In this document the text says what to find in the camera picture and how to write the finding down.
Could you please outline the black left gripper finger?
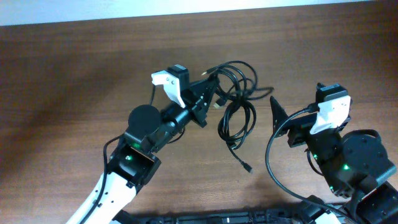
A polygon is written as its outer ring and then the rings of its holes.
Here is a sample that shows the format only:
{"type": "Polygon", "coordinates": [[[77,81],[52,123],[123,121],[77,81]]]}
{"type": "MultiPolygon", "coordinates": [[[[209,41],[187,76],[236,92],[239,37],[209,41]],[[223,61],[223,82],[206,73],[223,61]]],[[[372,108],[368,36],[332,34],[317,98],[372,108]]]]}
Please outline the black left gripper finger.
{"type": "Polygon", "coordinates": [[[215,94],[217,87],[213,91],[208,92],[208,93],[197,93],[198,100],[195,103],[195,106],[196,106],[195,112],[196,112],[197,118],[206,118],[206,113],[208,111],[212,97],[215,94]]]}
{"type": "Polygon", "coordinates": [[[208,77],[204,80],[191,83],[189,90],[193,93],[208,93],[213,91],[217,86],[218,79],[215,77],[208,77]]]}

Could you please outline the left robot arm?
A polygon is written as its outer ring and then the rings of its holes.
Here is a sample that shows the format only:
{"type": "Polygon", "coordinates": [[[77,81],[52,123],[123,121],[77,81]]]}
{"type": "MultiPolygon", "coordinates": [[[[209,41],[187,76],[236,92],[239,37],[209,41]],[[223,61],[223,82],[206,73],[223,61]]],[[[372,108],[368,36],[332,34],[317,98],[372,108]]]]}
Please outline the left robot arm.
{"type": "Polygon", "coordinates": [[[206,114],[220,81],[207,78],[182,91],[185,107],[171,102],[158,110],[140,105],[129,115],[125,132],[114,140],[118,145],[104,157],[104,171],[93,191],[69,223],[110,223],[153,177],[161,161],[155,154],[193,121],[206,126],[206,114]]]}

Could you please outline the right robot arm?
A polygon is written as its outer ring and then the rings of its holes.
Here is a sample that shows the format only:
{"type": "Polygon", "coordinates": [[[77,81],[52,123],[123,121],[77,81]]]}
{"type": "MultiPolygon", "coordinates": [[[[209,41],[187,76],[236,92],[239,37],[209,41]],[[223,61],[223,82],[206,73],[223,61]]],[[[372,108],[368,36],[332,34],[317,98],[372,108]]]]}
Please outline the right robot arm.
{"type": "Polygon", "coordinates": [[[350,120],[351,97],[321,96],[306,108],[287,115],[270,98],[274,130],[266,147],[270,154],[275,138],[288,135],[288,145],[307,146],[310,164],[317,164],[331,192],[349,201],[337,213],[351,223],[396,223],[397,190],[387,181],[397,172],[379,133],[360,129],[344,136],[350,120]]]}

